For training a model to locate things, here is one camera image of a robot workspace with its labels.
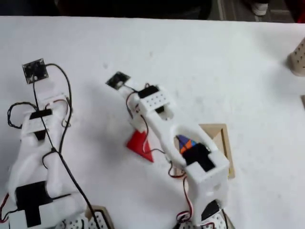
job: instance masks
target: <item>cable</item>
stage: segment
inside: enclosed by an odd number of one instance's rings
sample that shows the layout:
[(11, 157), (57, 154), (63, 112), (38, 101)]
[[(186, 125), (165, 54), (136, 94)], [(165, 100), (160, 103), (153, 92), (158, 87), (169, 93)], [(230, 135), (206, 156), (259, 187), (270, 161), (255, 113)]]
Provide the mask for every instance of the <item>cable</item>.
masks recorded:
[[(66, 75), (65, 71), (64, 71), (60, 66), (58, 66), (57, 64), (49, 63), (49, 64), (46, 64), (45, 66), (46, 66), (46, 67), (47, 67), (47, 66), (56, 66), (57, 68), (60, 69), (60, 71), (61, 71), (61, 72), (63, 73), (63, 75), (65, 76), (65, 78), (66, 78), (66, 80), (67, 80), (68, 88), (69, 88), (69, 101), (68, 101), (68, 104), (69, 104), (69, 107), (70, 107), (70, 112), (69, 112), (69, 117), (68, 117), (68, 120), (67, 120), (67, 125), (66, 125), (66, 127), (64, 128), (64, 131), (63, 131), (62, 136), (61, 136), (61, 142), (60, 142), (59, 151), (57, 151), (56, 148), (53, 146), (52, 140), (51, 140), (51, 138), (50, 138), (50, 136), (49, 136), (48, 129), (46, 128), (46, 125), (45, 125), (45, 123), (44, 123), (43, 118), (41, 117), (41, 120), (42, 120), (42, 123), (43, 123), (43, 125), (44, 125), (45, 131), (46, 131), (46, 133), (47, 133), (47, 135), (48, 135), (50, 144), (52, 145), (51, 152), (45, 154), (45, 155), (42, 157), (42, 163), (44, 164), (44, 159), (45, 159), (45, 157), (48, 156), (48, 155), (50, 155), (51, 153), (57, 153), (57, 154), (58, 154), (58, 156), (60, 157), (61, 162), (62, 162), (63, 166), (65, 167), (65, 169), (66, 169), (68, 175), (70, 176), (72, 182), (74, 183), (74, 185), (76, 186), (76, 188), (78, 189), (78, 191), (80, 192), (80, 194), (82, 195), (82, 197), (85, 199), (85, 201), (86, 201), (86, 203), (87, 203), (87, 205), (88, 205), (88, 208), (89, 208), (90, 212), (92, 213), (92, 216), (93, 216), (94, 222), (95, 222), (95, 224), (96, 224), (96, 227), (97, 227), (98, 229), (100, 229), (99, 223), (98, 223), (97, 218), (96, 218), (96, 216), (95, 216), (95, 214), (94, 214), (94, 210), (93, 210), (93, 208), (92, 208), (91, 203), (89, 202), (87, 196), (86, 196), (85, 193), (83, 192), (83, 190), (82, 190), (82, 188), (80, 187), (80, 185), (79, 185), (79, 184), (77, 183), (77, 181), (75, 180), (75, 178), (74, 178), (72, 172), (70, 171), (70, 169), (69, 169), (69, 167), (68, 167), (66, 161), (64, 160), (64, 158), (63, 158), (63, 156), (62, 156), (62, 154), (61, 154), (61, 150), (62, 150), (62, 145), (63, 145), (64, 137), (65, 137), (65, 134), (66, 134), (66, 132), (67, 132), (67, 129), (68, 129), (68, 126), (69, 126), (69, 123), (70, 123), (70, 119), (71, 119), (71, 115), (72, 115), (72, 93), (71, 93), (70, 81), (69, 81), (68, 76)], [(36, 104), (37, 104), (37, 108), (39, 109), (39, 107), (38, 107), (38, 101), (37, 101), (37, 96), (36, 96), (36, 91), (35, 91), (35, 81), (33, 81), (33, 92), (34, 92), (34, 97), (35, 97), (35, 102), (36, 102)]]
[(159, 152), (165, 154), (164, 151), (162, 151), (162, 150), (160, 150), (160, 149), (157, 149), (157, 148), (156, 148), (156, 149), (151, 149), (151, 150), (149, 150), (149, 151), (147, 151), (147, 152), (145, 151), (145, 144), (146, 144), (147, 139), (148, 139), (149, 128), (148, 128), (148, 124), (147, 124), (145, 118), (143, 117), (143, 115), (140, 115), (140, 116), (141, 116), (141, 118), (143, 119), (143, 121), (145, 122), (145, 125), (146, 125), (146, 137), (145, 137), (145, 140), (144, 140), (143, 146), (142, 146), (143, 153), (148, 154), (148, 153), (151, 153), (152, 151), (157, 150), (157, 151), (159, 151)]
[(10, 116), (11, 116), (11, 111), (12, 109), (15, 107), (15, 106), (18, 106), (18, 105), (30, 105), (31, 107), (33, 107), (35, 110), (37, 110), (37, 107), (32, 104), (32, 103), (29, 103), (29, 102), (20, 102), (20, 103), (14, 103), (13, 105), (11, 105), (8, 109), (8, 125), (10, 127), (14, 127), (16, 129), (21, 129), (22, 128), (22, 124), (20, 126), (16, 126), (14, 125), (11, 120), (10, 120)]
[(14, 211), (9, 211), (9, 212), (7, 212), (7, 213), (5, 214), (4, 218), (2, 219), (2, 209), (3, 209), (3, 207), (5, 206), (5, 204), (6, 204), (7, 200), (8, 200), (8, 198), (9, 198), (9, 194), (7, 193), (7, 194), (5, 195), (5, 197), (4, 197), (4, 200), (3, 200), (2, 204), (1, 204), (1, 206), (0, 206), (0, 223), (5, 223), (5, 222), (9, 219), (9, 214), (10, 214), (10, 213), (14, 213), (14, 212), (18, 211), (18, 209), (14, 210)]
[(5, 219), (5, 217), (4, 217), (4, 219), (2, 219), (2, 209), (5, 206), (6, 201), (8, 200), (8, 198), (9, 198), (9, 194), (7, 193), (4, 197), (4, 200), (1, 204), (1, 206), (0, 206), (0, 223), (5, 223), (7, 221), (7, 219)]
[(172, 177), (172, 178), (182, 178), (182, 177), (185, 176), (186, 172), (184, 172), (183, 170), (182, 170), (183, 172), (182, 172), (181, 175), (171, 175), (171, 170), (172, 170), (172, 168), (173, 168), (173, 163), (172, 163), (172, 162), (170, 162), (170, 163), (171, 163), (171, 167), (170, 167), (170, 169), (168, 170), (168, 175), (169, 175), (170, 177)]
[(189, 197), (188, 197), (188, 195), (187, 195), (187, 193), (186, 193), (186, 189), (185, 189), (185, 181), (186, 181), (186, 178), (187, 178), (187, 177), (185, 177), (185, 178), (183, 179), (183, 191), (184, 191), (184, 195), (185, 195), (185, 198), (186, 198), (186, 202), (187, 202), (187, 204), (188, 204), (188, 206), (189, 206), (189, 210), (187, 210), (187, 211), (182, 211), (182, 212), (180, 212), (180, 213), (177, 214), (176, 219), (177, 219), (177, 221), (178, 221), (179, 223), (187, 222), (187, 221), (189, 221), (189, 220), (192, 218), (192, 216), (193, 216), (193, 205), (192, 205), (192, 202), (191, 202), (191, 200), (189, 199)]
[(84, 193), (83, 190), (81, 189), (80, 185), (79, 185), (79, 184), (77, 183), (77, 181), (75, 180), (75, 178), (74, 178), (72, 172), (70, 171), (70, 169), (69, 169), (69, 167), (68, 167), (66, 161), (63, 159), (62, 154), (60, 154), (58, 151), (56, 151), (56, 153), (57, 153), (58, 156), (60, 157), (61, 162), (62, 162), (63, 166), (65, 167), (65, 169), (66, 169), (68, 175), (70, 176), (72, 182), (74, 183), (74, 185), (76, 186), (76, 188), (78, 189), (78, 191), (80, 192), (80, 194), (82, 195), (82, 197), (85, 199), (85, 201), (86, 201), (86, 203), (87, 203), (87, 205), (88, 205), (88, 208), (89, 208), (90, 212), (92, 213), (92, 216), (93, 216), (94, 222), (96, 223), (97, 228), (100, 229), (99, 223), (98, 223), (97, 218), (96, 218), (96, 216), (95, 216), (95, 214), (94, 214), (94, 210), (93, 210), (92, 205), (91, 205), (91, 203), (89, 202), (87, 196), (85, 195), (85, 193)]
[[(36, 106), (37, 106), (37, 111), (39, 111), (39, 105), (38, 105), (38, 100), (37, 100), (37, 95), (36, 95), (36, 90), (35, 90), (34, 75), (32, 76), (32, 78), (33, 78), (33, 92), (34, 92), (35, 103), (36, 103)], [(43, 126), (44, 126), (44, 129), (45, 129), (45, 131), (46, 131), (46, 134), (47, 134), (47, 136), (48, 136), (48, 139), (49, 139), (49, 141), (50, 141), (50, 144), (51, 144), (52, 148), (55, 149), (55, 147), (54, 147), (54, 145), (53, 145), (53, 142), (52, 142), (52, 140), (51, 140), (51, 137), (50, 137), (50, 135), (49, 135), (48, 129), (47, 129), (47, 127), (46, 127), (46, 124), (45, 124), (45, 122), (44, 122), (44, 120), (43, 120), (42, 117), (40, 117), (40, 119), (41, 119), (42, 124), (43, 124)]]
[(137, 93), (137, 92), (136, 92), (136, 91), (131, 92), (131, 93), (127, 96), (127, 99), (126, 99), (127, 111), (128, 111), (128, 113), (129, 113), (129, 115), (130, 115), (131, 118), (133, 118), (133, 115), (132, 115), (132, 111), (130, 110), (130, 108), (129, 108), (129, 106), (128, 106), (128, 100), (129, 100), (130, 96), (131, 96), (132, 94), (134, 94), (134, 93)]
[(68, 101), (68, 104), (69, 104), (69, 107), (70, 107), (70, 112), (69, 112), (69, 116), (68, 116), (68, 119), (67, 119), (67, 124), (66, 124), (66, 127), (63, 130), (62, 137), (61, 137), (61, 142), (60, 142), (60, 145), (59, 145), (59, 153), (61, 154), (61, 150), (62, 150), (62, 146), (63, 146), (63, 141), (64, 141), (64, 138), (65, 138), (65, 135), (66, 135), (69, 123), (70, 123), (70, 119), (71, 119), (71, 116), (72, 116), (72, 112), (73, 112), (73, 109), (72, 109), (72, 91), (71, 91), (71, 85), (70, 85), (70, 81), (69, 81), (69, 78), (68, 78), (66, 72), (60, 66), (58, 66), (55, 63), (49, 63), (49, 64), (46, 64), (45, 66), (46, 67), (48, 67), (48, 66), (55, 66), (55, 67), (57, 67), (62, 72), (64, 77), (66, 78), (67, 85), (68, 85), (68, 90), (69, 90), (69, 101)]
[(221, 211), (222, 211), (222, 213), (223, 213), (223, 215), (224, 215), (225, 228), (226, 228), (226, 229), (229, 229), (229, 227), (228, 227), (227, 215), (225, 214), (224, 209), (222, 209)]
[(7, 212), (7, 213), (5, 214), (5, 216), (4, 216), (5, 221), (7, 221), (7, 220), (9, 219), (9, 214), (14, 213), (14, 212), (16, 212), (16, 211), (18, 211), (18, 209)]

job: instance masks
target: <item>red wire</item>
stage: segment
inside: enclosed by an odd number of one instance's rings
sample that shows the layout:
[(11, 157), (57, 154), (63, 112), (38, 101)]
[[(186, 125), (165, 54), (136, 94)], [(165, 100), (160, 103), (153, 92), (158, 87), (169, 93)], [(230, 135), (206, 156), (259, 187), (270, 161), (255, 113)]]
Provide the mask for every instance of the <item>red wire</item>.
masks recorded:
[[(185, 177), (185, 178), (183, 179), (183, 191), (184, 191), (184, 195), (185, 195), (185, 198), (186, 198), (186, 202), (187, 202), (187, 204), (188, 204), (188, 206), (189, 206), (189, 210), (182, 211), (182, 212), (180, 212), (180, 213), (177, 214), (176, 219), (177, 219), (177, 221), (180, 222), (180, 223), (184, 223), (184, 222), (189, 221), (189, 220), (191, 219), (192, 215), (193, 215), (192, 203), (189, 201), (188, 196), (187, 196), (187, 193), (186, 193), (186, 189), (185, 189), (185, 181), (186, 181), (186, 178), (187, 178), (187, 177)], [(179, 218), (178, 218), (180, 215), (185, 214), (185, 213), (189, 213), (189, 217), (188, 217), (188, 218), (186, 218), (186, 219), (179, 219)]]
[(2, 202), (2, 204), (1, 204), (1, 206), (0, 206), (0, 223), (5, 223), (5, 222), (8, 221), (8, 219), (9, 219), (9, 218), (7, 218), (7, 219), (2, 219), (2, 209), (3, 209), (3, 207), (5, 206), (6, 201), (8, 200), (8, 198), (9, 198), (9, 194), (7, 193), (6, 196), (5, 196), (5, 198), (4, 198), (4, 200), (3, 200), (3, 202)]
[(173, 163), (171, 162), (171, 167), (170, 167), (170, 169), (168, 170), (168, 175), (170, 176), (170, 177), (172, 177), (172, 178), (182, 178), (182, 177), (184, 177), (185, 176), (185, 172), (183, 172), (181, 175), (171, 175), (171, 170), (172, 170), (172, 168), (173, 168)]
[(209, 222), (207, 224), (204, 224), (204, 226), (210, 226), (213, 225), (212, 229), (215, 229), (215, 224), (213, 222)]

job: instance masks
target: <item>black rectangular part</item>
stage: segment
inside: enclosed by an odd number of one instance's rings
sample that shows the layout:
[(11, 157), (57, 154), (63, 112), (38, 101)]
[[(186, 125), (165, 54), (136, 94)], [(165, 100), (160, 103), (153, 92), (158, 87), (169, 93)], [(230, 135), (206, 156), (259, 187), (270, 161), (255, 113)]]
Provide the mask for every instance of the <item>black rectangular part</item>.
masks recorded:
[(41, 181), (16, 188), (18, 211), (24, 210), (28, 228), (41, 224), (39, 206), (53, 200), (46, 191), (46, 182)]
[(33, 83), (34, 77), (36, 78), (35, 81), (43, 80), (49, 77), (43, 58), (26, 63), (22, 66), (22, 68), (27, 84)]
[(154, 94), (156, 92), (159, 91), (159, 88), (157, 88), (156, 86), (149, 86), (149, 87), (146, 87), (144, 88), (143, 90), (139, 91), (138, 92), (138, 95), (141, 99), (151, 95), (151, 94)]
[(191, 148), (185, 150), (182, 154), (186, 160), (186, 164), (190, 165), (198, 162), (205, 172), (215, 168), (214, 163), (209, 158), (210, 151), (202, 143), (197, 143)]
[(130, 79), (130, 76), (122, 73), (117, 72), (113, 77), (111, 77), (106, 84), (110, 87), (114, 88), (115, 90), (119, 90), (124, 83), (126, 83), (127, 80)]
[(30, 120), (34, 119), (34, 118), (49, 116), (49, 115), (52, 115), (52, 110), (51, 109), (35, 111), (30, 115)]
[(214, 215), (216, 212), (219, 211), (219, 206), (216, 200), (213, 200), (211, 203), (209, 203), (205, 210), (201, 214), (201, 221), (209, 218), (210, 216)]

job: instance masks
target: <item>dark floor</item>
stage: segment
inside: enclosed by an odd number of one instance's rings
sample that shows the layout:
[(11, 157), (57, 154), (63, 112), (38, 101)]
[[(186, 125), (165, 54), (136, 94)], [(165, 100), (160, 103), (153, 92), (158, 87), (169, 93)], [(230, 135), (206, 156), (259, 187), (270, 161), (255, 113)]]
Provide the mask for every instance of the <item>dark floor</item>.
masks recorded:
[(255, 16), (244, 1), (188, 0), (184, 3), (173, 3), (164, 0), (165, 3), (158, 4), (154, 1), (118, 3), (100, 0), (0, 0), (0, 15), (141, 17), (257, 22), (295, 21), (291, 14), (294, 10), (291, 7), (289, 8), (291, 12), (288, 10), (285, 0), (270, 0), (268, 12), (263, 17)]
[(213, 0), (209, 20), (294, 22), (284, 0), (271, 0), (263, 17), (255, 16), (243, 0)]

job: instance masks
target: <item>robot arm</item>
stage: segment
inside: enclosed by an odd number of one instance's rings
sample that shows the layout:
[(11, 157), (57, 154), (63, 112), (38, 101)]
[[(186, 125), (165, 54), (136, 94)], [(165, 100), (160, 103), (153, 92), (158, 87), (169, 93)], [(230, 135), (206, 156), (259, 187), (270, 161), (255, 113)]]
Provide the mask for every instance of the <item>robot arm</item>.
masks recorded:
[(43, 76), (38, 74), (39, 81), (35, 83), (40, 110), (25, 115), (18, 157), (7, 183), (9, 196), (17, 206), (17, 211), (9, 215), (12, 229), (54, 227), (86, 207), (76, 187), (61, 180), (64, 169), (58, 154), (49, 154), (42, 160), (54, 148), (59, 149), (69, 109), (65, 95), (56, 90), (50, 78)]
[[(193, 204), (193, 224), (202, 225), (207, 218), (218, 213), (226, 204), (229, 161), (207, 133), (184, 115), (162, 87), (148, 86), (136, 91), (130, 77), (120, 72), (107, 84), (126, 99), (131, 124), (143, 132), (146, 121), (173, 165), (186, 172), (188, 196)], [(181, 154), (174, 146), (176, 135), (184, 135), (197, 144)]]

